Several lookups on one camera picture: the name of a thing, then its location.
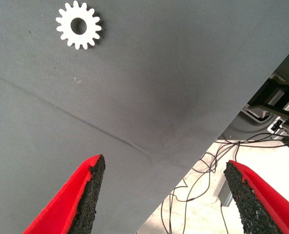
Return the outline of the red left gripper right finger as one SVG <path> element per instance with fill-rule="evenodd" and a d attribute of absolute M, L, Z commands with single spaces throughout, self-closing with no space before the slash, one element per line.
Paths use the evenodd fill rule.
<path fill-rule="evenodd" d="M 244 164 L 230 160 L 224 175 L 246 234 L 289 234 L 289 201 Z"/>

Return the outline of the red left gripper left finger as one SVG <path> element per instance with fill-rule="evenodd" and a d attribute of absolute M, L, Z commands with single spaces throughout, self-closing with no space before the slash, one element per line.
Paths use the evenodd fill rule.
<path fill-rule="evenodd" d="M 24 233 L 91 233 L 104 172 L 103 155 L 82 162 Z"/>

